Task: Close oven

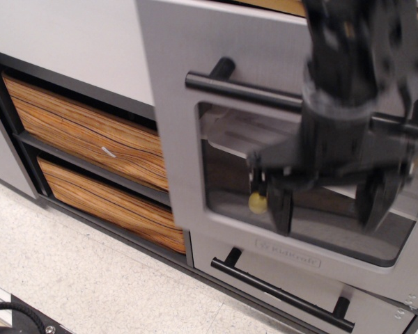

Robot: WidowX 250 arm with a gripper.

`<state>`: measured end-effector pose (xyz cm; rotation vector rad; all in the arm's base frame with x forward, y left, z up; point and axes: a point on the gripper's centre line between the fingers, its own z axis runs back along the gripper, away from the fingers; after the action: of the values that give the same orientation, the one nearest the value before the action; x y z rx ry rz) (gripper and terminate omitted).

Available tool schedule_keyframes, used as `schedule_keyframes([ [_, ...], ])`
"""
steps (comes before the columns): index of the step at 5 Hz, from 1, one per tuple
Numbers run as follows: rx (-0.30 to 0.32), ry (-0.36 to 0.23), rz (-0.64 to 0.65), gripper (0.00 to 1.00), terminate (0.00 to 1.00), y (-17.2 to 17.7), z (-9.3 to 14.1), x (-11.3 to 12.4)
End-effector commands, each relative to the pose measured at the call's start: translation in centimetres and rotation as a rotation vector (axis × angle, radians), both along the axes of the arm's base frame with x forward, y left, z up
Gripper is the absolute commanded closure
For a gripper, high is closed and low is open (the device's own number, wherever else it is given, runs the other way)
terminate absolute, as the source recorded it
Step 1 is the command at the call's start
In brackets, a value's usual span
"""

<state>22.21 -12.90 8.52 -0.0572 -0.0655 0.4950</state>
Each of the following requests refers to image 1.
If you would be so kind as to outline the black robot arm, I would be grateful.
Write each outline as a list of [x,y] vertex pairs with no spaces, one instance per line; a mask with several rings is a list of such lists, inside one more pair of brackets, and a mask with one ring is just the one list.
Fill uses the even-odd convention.
[[311,57],[297,133],[249,155],[253,195],[265,196],[274,229],[291,232],[293,194],[355,184],[357,220],[377,230],[411,178],[418,138],[376,127],[378,98],[396,86],[405,112],[418,72],[415,1],[305,1]]

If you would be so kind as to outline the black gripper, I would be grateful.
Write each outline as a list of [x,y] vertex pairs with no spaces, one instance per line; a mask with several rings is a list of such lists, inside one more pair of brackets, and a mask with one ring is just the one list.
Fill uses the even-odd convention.
[[342,183],[361,183],[358,221],[379,228],[418,157],[416,136],[373,123],[386,88],[371,66],[308,63],[297,132],[248,156],[251,192],[268,195],[275,232],[291,233],[293,192]]

